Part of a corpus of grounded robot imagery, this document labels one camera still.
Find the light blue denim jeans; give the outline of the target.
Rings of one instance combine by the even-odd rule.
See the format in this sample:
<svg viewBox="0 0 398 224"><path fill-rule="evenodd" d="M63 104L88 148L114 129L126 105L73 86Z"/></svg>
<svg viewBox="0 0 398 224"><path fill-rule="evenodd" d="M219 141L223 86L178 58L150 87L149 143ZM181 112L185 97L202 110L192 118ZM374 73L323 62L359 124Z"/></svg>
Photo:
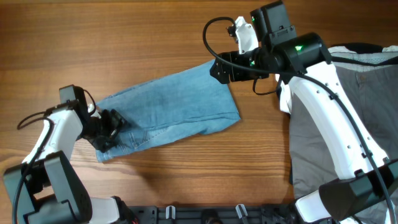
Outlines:
<svg viewBox="0 0 398 224"><path fill-rule="evenodd" d="M241 118L228 86L210 75L213 64L131 86L98 102L99 109L115 109L128 125L114 147L96 152L97 160L220 132L237 123Z"/></svg>

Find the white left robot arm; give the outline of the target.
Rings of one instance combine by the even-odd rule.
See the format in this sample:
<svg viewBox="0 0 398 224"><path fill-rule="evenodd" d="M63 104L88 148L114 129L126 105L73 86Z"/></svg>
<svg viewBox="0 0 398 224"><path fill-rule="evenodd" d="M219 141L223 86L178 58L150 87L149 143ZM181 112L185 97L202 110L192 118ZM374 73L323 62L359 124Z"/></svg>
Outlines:
<svg viewBox="0 0 398 224"><path fill-rule="evenodd" d="M70 164L88 112L77 101L24 118L18 129L36 121L44 129L25 160L4 173L13 223L138 223L118 197L91 198Z"/></svg>

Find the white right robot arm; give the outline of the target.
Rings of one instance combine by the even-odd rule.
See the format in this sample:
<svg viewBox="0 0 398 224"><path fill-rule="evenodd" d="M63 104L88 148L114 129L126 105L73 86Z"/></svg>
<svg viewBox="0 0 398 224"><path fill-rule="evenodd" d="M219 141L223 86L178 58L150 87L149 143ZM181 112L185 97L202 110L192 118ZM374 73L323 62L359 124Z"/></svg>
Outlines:
<svg viewBox="0 0 398 224"><path fill-rule="evenodd" d="M328 147L337 177L298 198L290 206L292 221L343 221L386 202L388 222L397 222L391 199L397 188L397 161L360 121L317 34L278 38L271 48L226 52L215 59L211 75L223 84L278 74L304 104Z"/></svg>

